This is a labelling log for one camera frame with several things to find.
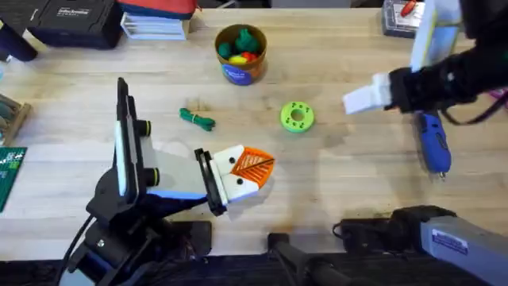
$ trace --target blue drill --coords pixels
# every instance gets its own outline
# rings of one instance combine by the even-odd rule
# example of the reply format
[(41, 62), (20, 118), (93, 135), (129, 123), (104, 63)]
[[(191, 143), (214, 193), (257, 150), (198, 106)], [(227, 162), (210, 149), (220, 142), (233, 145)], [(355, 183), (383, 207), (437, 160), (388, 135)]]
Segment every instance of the blue drill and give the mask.
[(418, 112), (416, 117), (421, 151), (427, 169), (444, 179), (452, 167), (452, 154), (446, 143), (446, 134), (439, 115), (437, 111)]

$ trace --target red object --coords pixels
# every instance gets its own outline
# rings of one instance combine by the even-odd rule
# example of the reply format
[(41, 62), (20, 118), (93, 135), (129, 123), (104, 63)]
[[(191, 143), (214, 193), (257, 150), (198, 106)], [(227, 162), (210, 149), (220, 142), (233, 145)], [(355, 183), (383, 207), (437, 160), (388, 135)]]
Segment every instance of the red object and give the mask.
[(413, 12), (414, 7), (416, 6), (416, 0), (411, 0), (407, 2), (407, 4), (402, 8), (402, 11), (400, 11), (400, 15), (405, 17), (409, 15), (411, 12)]
[(251, 52), (242, 52), (241, 56), (243, 56), (245, 59), (247, 59), (247, 62), (252, 62), (257, 59), (257, 55), (255, 53), (251, 53)]
[(188, 20), (198, 6), (197, 0), (117, 0), (124, 12), (144, 16)]

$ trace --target red toy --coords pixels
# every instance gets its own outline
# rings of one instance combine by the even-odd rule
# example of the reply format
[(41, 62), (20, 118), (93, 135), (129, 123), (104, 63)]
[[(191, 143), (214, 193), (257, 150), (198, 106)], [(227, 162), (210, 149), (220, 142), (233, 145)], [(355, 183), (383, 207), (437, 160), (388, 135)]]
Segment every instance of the red toy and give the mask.
[(413, 12), (414, 7), (416, 6), (416, 0), (411, 0), (407, 2), (407, 4), (402, 8), (402, 11), (400, 11), (400, 15), (405, 17), (409, 15), (411, 12)]
[(257, 59), (257, 55), (252, 52), (242, 52), (241, 56), (247, 59), (247, 62), (250, 63)]

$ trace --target black case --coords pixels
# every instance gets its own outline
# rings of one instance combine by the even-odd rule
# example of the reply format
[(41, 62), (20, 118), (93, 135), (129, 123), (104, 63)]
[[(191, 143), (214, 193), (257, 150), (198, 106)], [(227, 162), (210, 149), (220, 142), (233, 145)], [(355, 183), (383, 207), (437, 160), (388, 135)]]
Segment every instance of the black case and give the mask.
[(115, 0), (47, 0), (33, 11), (28, 30), (54, 47), (114, 48), (122, 12)]

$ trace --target white box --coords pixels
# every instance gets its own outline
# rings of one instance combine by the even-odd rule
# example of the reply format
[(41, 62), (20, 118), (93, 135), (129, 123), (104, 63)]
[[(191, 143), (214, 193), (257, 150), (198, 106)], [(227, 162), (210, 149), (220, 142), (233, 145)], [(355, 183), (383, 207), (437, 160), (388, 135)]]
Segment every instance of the white box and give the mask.
[(127, 37), (136, 40), (184, 41), (189, 33), (189, 20), (164, 17), (134, 16), (124, 13), (120, 25)]

